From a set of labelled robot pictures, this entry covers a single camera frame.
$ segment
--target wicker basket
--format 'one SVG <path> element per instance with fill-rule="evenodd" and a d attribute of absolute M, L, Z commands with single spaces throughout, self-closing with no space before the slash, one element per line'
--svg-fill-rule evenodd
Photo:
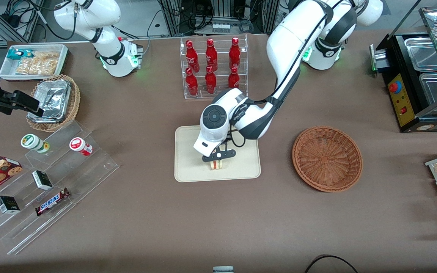
<path fill-rule="evenodd" d="M 33 121 L 30 121 L 28 118 L 26 118 L 26 122 L 35 130 L 39 131 L 45 131 L 47 133 L 53 133 L 68 122 L 75 119 L 75 116 L 77 115 L 77 112 L 79 110 L 79 103 L 80 103 L 80 90 L 79 87 L 75 84 L 75 81 L 73 81 L 72 78 L 66 75 L 59 75 L 54 76 L 48 79 L 45 79 L 43 81 L 56 81 L 56 80 L 67 80 L 72 85 L 71 90 L 71 97 L 68 99 L 68 107 L 67 107 L 67 114 L 64 121 L 61 123 L 36 123 Z M 31 92 L 31 96 L 35 95 L 36 86 L 33 88 L 33 91 Z"/>
<path fill-rule="evenodd" d="M 335 128 L 306 129 L 296 138 L 292 155 L 300 177 L 317 190 L 347 190 L 362 173 L 362 155 L 357 144 Z"/>

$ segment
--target red bottle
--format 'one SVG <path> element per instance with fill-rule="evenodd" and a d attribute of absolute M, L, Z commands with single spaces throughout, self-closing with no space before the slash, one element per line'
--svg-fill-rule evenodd
<path fill-rule="evenodd" d="M 232 38 L 232 47 L 229 51 L 229 67 L 232 69 L 234 66 L 239 67 L 241 65 L 241 49 L 239 48 L 239 38 Z"/>
<path fill-rule="evenodd" d="M 190 96 L 196 97 L 198 95 L 198 82 L 196 81 L 196 77 L 193 75 L 193 71 L 189 67 L 187 67 L 185 72 L 187 73 L 185 81 L 187 82 L 187 88 Z"/>
<path fill-rule="evenodd" d="M 214 71 L 219 69 L 219 60 L 217 57 L 217 49 L 214 46 L 213 39 L 207 39 L 207 51 L 205 52 L 205 56 L 207 57 L 207 65 L 211 66 Z"/>
<path fill-rule="evenodd" d="M 229 88 L 239 88 L 241 78 L 237 74 L 237 67 L 232 67 L 229 75 Z"/>
<path fill-rule="evenodd" d="M 193 42 L 187 40 L 185 45 L 187 45 L 187 63 L 189 67 L 193 69 L 193 72 L 198 73 L 198 71 L 200 71 L 200 65 L 198 64 L 198 54 L 193 48 Z"/>
<path fill-rule="evenodd" d="M 217 77 L 215 76 L 213 68 L 211 66 L 207 67 L 205 82 L 207 83 L 207 92 L 210 95 L 215 94 L 215 88 L 217 87 Z"/>

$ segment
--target white robotic arm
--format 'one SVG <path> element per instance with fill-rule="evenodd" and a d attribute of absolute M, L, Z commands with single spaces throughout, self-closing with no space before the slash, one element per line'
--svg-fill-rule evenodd
<path fill-rule="evenodd" d="M 277 76 L 274 92 L 260 101 L 249 99 L 237 88 L 224 90 L 215 97 L 201 114 L 200 135 L 193 145 L 205 157 L 214 157 L 215 149 L 227 138 L 229 124 L 249 140 L 264 135 L 298 79 L 305 52 L 318 44 L 321 47 L 325 40 L 334 41 L 335 48 L 340 48 L 341 42 L 353 32 L 358 16 L 368 11 L 363 19 L 368 24 L 382 13 L 380 0 L 290 0 L 289 4 L 290 14 L 267 40 L 267 56 Z M 328 53 L 331 51 L 334 50 L 321 48 L 320 56 L 330 62 L 336 57 L 335 52 Z M 327 63 L 322 58 L 313 60 Z"/>
<path fill-rule="evenodd" d="M 121 10 L 114 0 L 73 0 L 53 12 L 57 23 L 89 40 L 112 76 L 123 77 L 140 67 L 142 47 L 120 41 L 109 27 L 119 22 Z"/>

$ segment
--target snickers bar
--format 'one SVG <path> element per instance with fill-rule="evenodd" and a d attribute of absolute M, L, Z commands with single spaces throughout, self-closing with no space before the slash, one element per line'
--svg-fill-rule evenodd
<path fill-rule="evenodd" d="M 47 202 L 44 202 L 40 207 L 37 207 L 35 209 L 36 214 L 38 216 L 42 215 L 43 212 L 45 212 L 46 210 L 49 210 L 50 208 L 55 206 L 58 202 L 62 201 L 65 197 L 67 197 L 69 195 L 70 195 L 70 192 L 68 192 L 68 190 L 66 188 L 64 188 L 57 195 L 55 195 L 54 197 L 50 198 L 50 200 L 48 200 Z"/>

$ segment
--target brown tablecloth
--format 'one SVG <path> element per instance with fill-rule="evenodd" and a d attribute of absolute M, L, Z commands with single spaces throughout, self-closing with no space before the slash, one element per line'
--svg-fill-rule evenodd
<path fill-rule="evenodd" d="M 369 73 L 368 45 L 385 33 L 354 33 L 328 71 L 303 67 L 259 140 L 259 178 L 199 183 L 173 177 L 174 132 L 198 124 L 209 103 L 183 98 L 180 40 L 153 40 L 142 69 L 125 78 L 102 69 L 90 43 L 67 44 L 64 71 L 82 93 L 77 120 L 122 166 L 18 255 L 0 243 L 0 272 L 203 273 L 233 265 L 237 273 L 296 273 L 319 254 L 363 273 L 437 272 L 437 188 L 423 164 L 437 158 L 437 133 L 399 133 L 382 78 Z M 259 100 L 275 74 L 267 36 L 248 39 L 250 97 Z M 30 91 L 35 83 L 1 85 Z M 22 157 L 25 133 L 47 136 L 24 116 L 0 114 L 0 155 Z M 363 154 L 362 177 L 346 192 L 318 192 L 293 168 L 293 141 L 318 125 L 345 131 Z M 347 271 L 323 260 L 310 272 L 327 269 Z"/>

